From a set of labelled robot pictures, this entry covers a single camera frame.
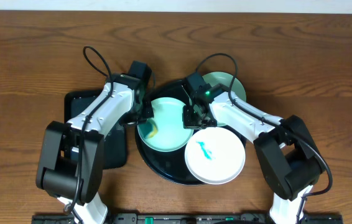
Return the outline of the green yellow sponge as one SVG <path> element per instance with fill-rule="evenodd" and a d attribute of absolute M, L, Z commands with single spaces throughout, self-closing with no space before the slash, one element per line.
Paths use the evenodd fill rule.
<path fill-rule="evenodd" d="M 145 123 L 145 135 L 146 139 L 153 138 L 158 132 L 157 125 L 153 119 L 149 119 Z"/>

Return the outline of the pale green plate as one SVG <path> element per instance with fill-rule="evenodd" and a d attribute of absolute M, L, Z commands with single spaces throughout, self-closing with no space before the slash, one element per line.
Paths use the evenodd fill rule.
<path fill-rule="evenodd" d="M 203 76 L 204 81 L 210 84 L 210 96 L 214 98 L 210 109 L 217 123 L 240 132 L 242 125 L 247 123 L 248 115 L 238 108 L 246 106 L 246 92 L 237 78 L 225 72 L 211 72 Z"/>

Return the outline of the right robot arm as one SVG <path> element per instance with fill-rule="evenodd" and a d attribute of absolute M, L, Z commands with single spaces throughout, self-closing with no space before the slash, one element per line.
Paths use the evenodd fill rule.
<path fill-rule="evenodd" d="M 253 143 L 262 174 L 274 193 L 270 217 L 275 223 L 299 223 L 307 197 L 329 166 L 305 123 L 297 116 L 267 114 L 234 92 L 194 93 L 183 109 L 183 125 L 196 129 L 185 148 L 191 174 L 206 184 L 225 184 L 243 169 L 246 156 L 232 131 Z M 219 128 L 223 123 L 231 128 Z"/>

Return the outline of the mint green plate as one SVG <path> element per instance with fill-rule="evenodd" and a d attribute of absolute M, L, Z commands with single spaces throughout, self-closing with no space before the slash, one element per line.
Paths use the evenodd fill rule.
<path fill-rule="evenodd" d="M 180 149 L 193 135 L 192 129 L 183 127 L 183 107 L 185 103 L 171 97 L 157 98 L 151 102 L 154 111 L 153 119 L 158 132 L 153 138 L 146 139 L 145 123 L 137 126 L 142 141 L 151 149 L 159 152 L 172 152 Z"/>

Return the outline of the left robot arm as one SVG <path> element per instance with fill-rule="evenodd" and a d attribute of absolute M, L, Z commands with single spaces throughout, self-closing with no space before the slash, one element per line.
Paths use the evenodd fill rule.
<path fill-rule="evenodd" d="M 77 223 L 104 223 L 107 206 L 98 189 L 103 176 L 104 139 L 126 115 L 140 115 L 147 82 L 108 82 L 95 100 L 66 123 L 45 130 L 36 186 L 64 204 Z"/>

